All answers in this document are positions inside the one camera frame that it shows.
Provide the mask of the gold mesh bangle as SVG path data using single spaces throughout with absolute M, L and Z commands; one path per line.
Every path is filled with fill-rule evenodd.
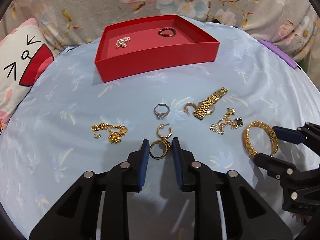
M 249 138 L 250 129 L 253 127 L 262 129 L 269 136 L 269 139 L 272 145 L 272 152 L 270 156 L 274 156 L 277 153 L 279 148 L 278 139 L 272 127 L 270 127 L 267 123 L 263 121 L 253 121 L 245 128 L 242 135 L 242 142 L 246 152 L 252 157 L 255 157 L 258 154 L 258 152 L 255 150 L 255 148 L 251 144 L 251 141 Z

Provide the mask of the purple object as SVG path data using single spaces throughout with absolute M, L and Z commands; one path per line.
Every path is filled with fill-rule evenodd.
M 263 44 L 266 48 L 271 50 L 273 53 L 275 53 L 277 56 L 279 56 L 283 61 L 285 61 L 292 69 L 298 68 L 301 70 L 302 68 L 300 65 L 294 61 L 291 57 L 289 57 L 286 53 L 284 53 L 281 49 L 279 49 L 277 46 L 273 45 L 271 42 L 265 41 L 265 40 L 258 40 L 261 44 Z

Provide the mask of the gold watch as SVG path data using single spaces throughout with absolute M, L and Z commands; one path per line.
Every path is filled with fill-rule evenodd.
M 211 108 L 227 93 L 228 90 L 225 87 L 216 90 L 213 94 L 199 103 L 194 111 L 194 116 L 202 120 L 205 116 L 211 115 L 213 113 Z

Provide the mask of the light blue patterned sheet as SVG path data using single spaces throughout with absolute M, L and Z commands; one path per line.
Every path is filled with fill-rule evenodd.
M 259 120 L 295 129 L 319 123 L 319 91 L 239 29 L 216 23 L 198 26 L 220 42 L 214 62 L 191 64 L 103 83 L 94 58 L 98 41 L 68 48 L 46 69 L 1 135 L 1 204 L 28 237 L 34 226 L 85 172 L 101 173 L 125 161 L 144 139 L 155 141 L 155 106 L 183 149 L 212 170 L 236 170 L 268 202 L 294 235 L 303 218 L 284 211 L 279 181 L 251 161 L 242 128 L 210 130 L 227 108 L 244 124 Z M 184 113 L 216 90 L 228 93 L 202 120 Z

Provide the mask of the gold hoop earring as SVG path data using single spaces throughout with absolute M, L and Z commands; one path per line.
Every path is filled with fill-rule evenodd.
M 167 135 L 163 135 L 161 133 L 161 130 L 165 127 L 165 126 L 168 126 L 169 124 L 160 124 L 158 127 L 157 127 L 157 130 L 156 130 L 156 134 L 159 138 L 163 139 L 163 140 L 167 140 L 168 138 L 170 138 L 173 134 L 173 129 L 172 127 L 169 127 L 168 131 L 169 133 Z
M 193 110 L 195 111 L 195 110 L 197 110 L 197 105 L 195 104 L 195 103 L 193 103 L 193 102 L 188 102 L 188 103 L 186 103 L 185 104 L 185 106 L 184 106 L 184 108 L 183 108 L 183 111 L 184 111 L 184 113 L 186 113 L 188 116 L 191 116 L 191 113 L 190 113 L 190 111 L 189 111 L 189 108 L 193 108 Z

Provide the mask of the gold hoop earring near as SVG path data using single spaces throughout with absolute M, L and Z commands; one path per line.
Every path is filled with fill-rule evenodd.
M 157 127 L 157 130 L 156 130 L 156 134 L 159 138 L 163 139 L 163 140 L 167 140 L 168 138 L 170 138 L 173 134 L 173 129 L 172 127 L 169 127 L 168 131 L 169 133 L 167 135 L 163 135 L 161 133 L 161 130 L 165 127 L 165 126 L 168 126 L 169 124 L 160 124 L 158 127 Z

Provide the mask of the grey floral blanket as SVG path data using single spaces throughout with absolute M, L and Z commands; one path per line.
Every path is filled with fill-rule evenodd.
M 169 14 L 237 27 L 308 68 L 319 66 L 319 17 L 308 0 L 13 0 L 1 36 L 34 17 L 62 51 L 99 37 L 107 25 Z

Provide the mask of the white cartoon face pillow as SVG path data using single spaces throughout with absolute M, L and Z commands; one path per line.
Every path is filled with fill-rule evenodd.
M 1 40 L 0 109 L 3 128 L 53 61 L 54 55 L 33 17 Z

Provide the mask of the red cardboard tray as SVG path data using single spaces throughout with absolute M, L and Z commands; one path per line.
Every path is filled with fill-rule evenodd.
M 213 62 L 220 42 L 178 15 L 106 26 L 95 56 L 103 82 L 164 68 Z

